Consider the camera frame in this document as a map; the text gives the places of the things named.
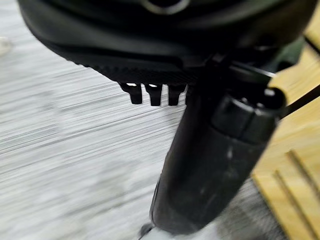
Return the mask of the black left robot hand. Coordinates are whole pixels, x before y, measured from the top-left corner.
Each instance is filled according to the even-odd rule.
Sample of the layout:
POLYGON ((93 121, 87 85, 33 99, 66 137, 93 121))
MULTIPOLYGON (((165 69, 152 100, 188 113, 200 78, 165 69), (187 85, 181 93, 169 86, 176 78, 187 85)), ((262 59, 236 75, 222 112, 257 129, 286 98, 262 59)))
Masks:
POLYGON ((132 104, 185 93, 183 116, 157 181, 151 224, 190 235, 235 197, 288 102, 269 87, 296 65, 317 0, 20 0, 48 49, 119 84, 132 104))

